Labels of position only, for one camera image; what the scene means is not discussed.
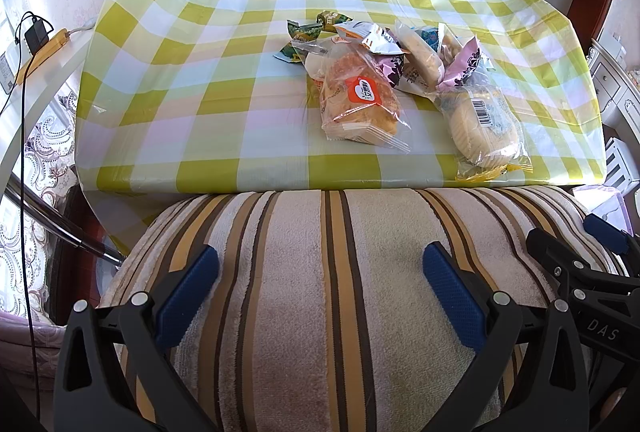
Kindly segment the yellow power strip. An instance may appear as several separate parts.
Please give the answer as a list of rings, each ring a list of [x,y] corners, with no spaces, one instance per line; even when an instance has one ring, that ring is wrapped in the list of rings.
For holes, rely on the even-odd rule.
[[[52,40],[45,43],[43,48],[40,48],[36,52],[35,56],[30,57],[27,62],[21,66],[20,71],[15,75],[15,85],[21,84],[25,76],[29,76],[32,72],[35,72],[43,62],[47,61],[62,49],[67,44],[69,38],[70,32],[68,32],[66,28],[59,30],[58,33],[53,36]]]

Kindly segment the white ornate dressing table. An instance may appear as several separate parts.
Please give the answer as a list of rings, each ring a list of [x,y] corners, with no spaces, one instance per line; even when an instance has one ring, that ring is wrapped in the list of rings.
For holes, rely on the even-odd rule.
[[[616,129],[626,126],[639,139],[639,89],[596,40],[591,41],[587,58],[602,123]]]

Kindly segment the small green yellow packet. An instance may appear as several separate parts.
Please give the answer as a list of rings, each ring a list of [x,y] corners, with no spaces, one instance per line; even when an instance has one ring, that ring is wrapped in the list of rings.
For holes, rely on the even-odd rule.
[[[352,18],[337,11],[323,10],[317,14],[316,21],[321,24],[323,31],[335,33],[338,24],[352,21]]]

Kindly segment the white orange striped packet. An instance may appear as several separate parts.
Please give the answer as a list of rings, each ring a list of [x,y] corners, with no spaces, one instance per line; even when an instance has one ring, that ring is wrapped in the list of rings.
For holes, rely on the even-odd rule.
[[[343,40],[356,42],[378,56],[400,56],[405,51],[387,28],[373,22],[345,21],[335,25],[335,31]]]

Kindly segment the round cake clear bag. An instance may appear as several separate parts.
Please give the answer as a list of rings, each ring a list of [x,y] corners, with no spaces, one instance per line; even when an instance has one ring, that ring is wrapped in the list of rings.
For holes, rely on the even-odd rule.
[[[496,86],[447,88],[434,103],[458,152],[458,181],[486,183],[506,172],[533,170],[522,124]]]

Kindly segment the green snack packet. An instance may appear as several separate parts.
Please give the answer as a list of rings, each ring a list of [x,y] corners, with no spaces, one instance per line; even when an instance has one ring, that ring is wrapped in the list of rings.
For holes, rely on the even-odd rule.
[[[323,31],[323,24],[321,22],[311,23],[299,23],[294,20],[288,20],[286,24],[288,28],[288,35],[291,40],[298,40],[299,42],[312,42],[317,40]]]

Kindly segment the white slatted stool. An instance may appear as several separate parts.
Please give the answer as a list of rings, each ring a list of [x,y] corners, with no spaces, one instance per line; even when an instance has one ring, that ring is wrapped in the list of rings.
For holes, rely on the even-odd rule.
[[[605,144],[605,158],[605,186],[628,195],[639,184],[639,169],[628,146],[618,138],[610,138]]]

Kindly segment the black power adapter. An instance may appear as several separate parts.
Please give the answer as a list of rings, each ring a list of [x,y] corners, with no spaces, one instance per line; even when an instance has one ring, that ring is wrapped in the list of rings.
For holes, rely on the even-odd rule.
[[[49,42],[49,30],[47,28],[47,22],[43,18],[32,18],[32,25],[27,29],[25,33],[25,40],[29,49],[29,52],[35,56],[44,45]]]

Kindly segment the round cracker clear packet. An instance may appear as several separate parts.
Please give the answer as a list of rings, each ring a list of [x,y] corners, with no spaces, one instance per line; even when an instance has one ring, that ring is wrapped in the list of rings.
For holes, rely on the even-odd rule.
[[[398,88],[401,92],[420,97],[436,92],[445,74],[445,66],[437,52],[420,34],[399,20],[395,21],[394,35],[407,59]]]

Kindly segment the green checkered tablecloth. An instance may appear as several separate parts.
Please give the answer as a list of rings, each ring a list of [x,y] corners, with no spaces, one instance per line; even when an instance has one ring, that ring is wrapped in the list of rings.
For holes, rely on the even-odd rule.
[[[81,74],[76,167],[120,252],[189,195],[456,183],[456,149],[423,98],[401,97],[408,152],[324,136],[314,84],[277,58],[288,22],[324,10],[476,36],[533,162],[499,185],[603,181],[588,64],[544,0],[104,0]]]

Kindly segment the striped beige cushion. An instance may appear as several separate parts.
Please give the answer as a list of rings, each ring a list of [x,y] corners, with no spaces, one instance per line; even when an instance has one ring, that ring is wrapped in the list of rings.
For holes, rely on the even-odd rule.
[[[523,305],[552,277],[527,253],[540,228],[595,269],[623,262],[556,187],[247,192],[168,207],[102,296],[149,291],[204,247],[219,275],[169,353],[221,431],[417,431],[472,362],[423,274],[427,244]]]

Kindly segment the orange bread snack bag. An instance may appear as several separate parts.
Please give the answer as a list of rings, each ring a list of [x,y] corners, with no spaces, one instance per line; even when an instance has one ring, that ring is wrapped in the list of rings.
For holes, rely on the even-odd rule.
[[[383,74],[355,44],[331,47],[319,88],[321,128],[329,140],[410,151],[410,126]]]

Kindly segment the blue pink cartoon packet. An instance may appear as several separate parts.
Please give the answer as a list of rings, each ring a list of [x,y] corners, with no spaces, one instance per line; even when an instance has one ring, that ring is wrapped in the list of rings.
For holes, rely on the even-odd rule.
[[[415,28],[414,32],[418,34],[428,46],[430,46],[435,52],[439,50],[439,35],[437,26],[421,26],[421,28]]]

